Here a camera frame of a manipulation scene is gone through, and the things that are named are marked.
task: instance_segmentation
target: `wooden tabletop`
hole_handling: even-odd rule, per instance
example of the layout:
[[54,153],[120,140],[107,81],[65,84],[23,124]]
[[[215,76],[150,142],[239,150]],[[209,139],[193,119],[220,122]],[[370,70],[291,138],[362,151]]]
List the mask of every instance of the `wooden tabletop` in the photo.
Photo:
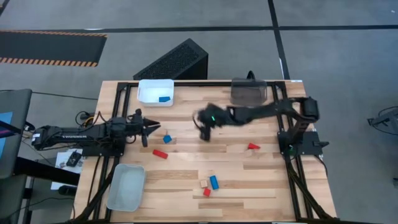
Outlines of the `wooden tabletop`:
[[[111,117],[118,82],[106,81],[102,84],[96,110],[101,111],[105,119]],[[288,97],[305,96],[302,82],[286,81],[286,87]],[[265,104],[273,101],[271,89],[267,93]],[[211,142],[199,139],[192,113],[204,108],[208,102],[222,107],[230,105],[229,96],[230,87],[175,87],[172,107],[145,108],[137,101],[137,88],[131,90],[127,114],[141,108],[145,117],[159,121],[162,127],[149,136],[149,147],[142,147],[139,138],[136,143],[126,145],[120,163],[145,168],[144,196],[135,212],[113,211],[112,222],[264,222],[295,219],[285,162],[279,153],[276,137],[279,130],[276,117],[256,120],[243,127],[214,129]],[[168,144],[162,140],[166,130],[173,139]],[[261,146],[251,156],[244,153],[250,142]],[[154,149],[168,153],[168,159],[153,155]],[[86,207],[96,160],[97,157],[89,157],[83,165],[75,197],[77,215]],[[302,160],[309,191],[327,213],[335,216],[324,167],[313,156],[302,156]],[[97,191],[100,172],[101,166],[98,166],[92,195]],[[211,175],[217,176],[220,189],[212,190],[210,197],[206,197],[203,196],[200,181],[208,180]],[[297,192],[300,210],[305,217],[302,194],[299,190]],[[108,192],[102,200],[100,217],[104,217],[107,196]]]

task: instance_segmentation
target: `floor mat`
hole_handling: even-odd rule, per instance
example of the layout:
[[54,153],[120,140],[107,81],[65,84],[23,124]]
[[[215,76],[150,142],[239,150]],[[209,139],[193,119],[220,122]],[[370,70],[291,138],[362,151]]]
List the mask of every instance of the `floor mat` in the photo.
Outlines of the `floor mat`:
[[96,67],[107,35],[0,30],[0,62]]

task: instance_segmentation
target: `black speaker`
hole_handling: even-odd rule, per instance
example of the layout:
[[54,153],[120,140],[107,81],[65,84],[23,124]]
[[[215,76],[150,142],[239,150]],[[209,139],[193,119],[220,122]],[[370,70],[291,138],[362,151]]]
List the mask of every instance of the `black speaker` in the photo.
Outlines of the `black speaker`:
[[133,76],[134,80],[206,80],[208,53],[187,39]]

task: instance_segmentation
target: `white plastic bin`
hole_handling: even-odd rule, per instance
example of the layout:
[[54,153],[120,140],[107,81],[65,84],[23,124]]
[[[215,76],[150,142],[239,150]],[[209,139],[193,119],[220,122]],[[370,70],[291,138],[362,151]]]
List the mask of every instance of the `white plastic bin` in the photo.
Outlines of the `white plastic bin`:
[[[160,102],[160,97],[170,97],[170,100]],[[144,106],[172,106],[174,103],[174,81],[140,80],[137,99]]]
[[111,210],[133,212],[144,193],[145,170],[142,166],[119,164],[113,174],[106,206]]

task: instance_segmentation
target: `white paper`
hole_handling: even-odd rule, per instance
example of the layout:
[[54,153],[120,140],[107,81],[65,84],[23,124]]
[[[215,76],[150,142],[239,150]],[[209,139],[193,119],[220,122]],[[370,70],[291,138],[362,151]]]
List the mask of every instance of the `white paper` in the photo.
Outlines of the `white paper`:
[[[74,172],[76,174],[80,174],[81,170],[83,168],[83,162],[84,158],[83,156],[79,160],[78,164],[75,167],[69,167],[67,166],[68,159],[70,155],[72,155],[72,152],[75,152],[77,150],[78,153],[82,153],[82,149],[68,149],[66,152],[58,152],[57,154],[57,161],[55,162],[55,165],[59,169],[67,170],[70,172]],[[51,190],[58,190],[61,186],[67,185],[67,186],[73,186],[70,184],[63,184],[63,183],[58,183],[58,182],[52,182],[51,183]]]

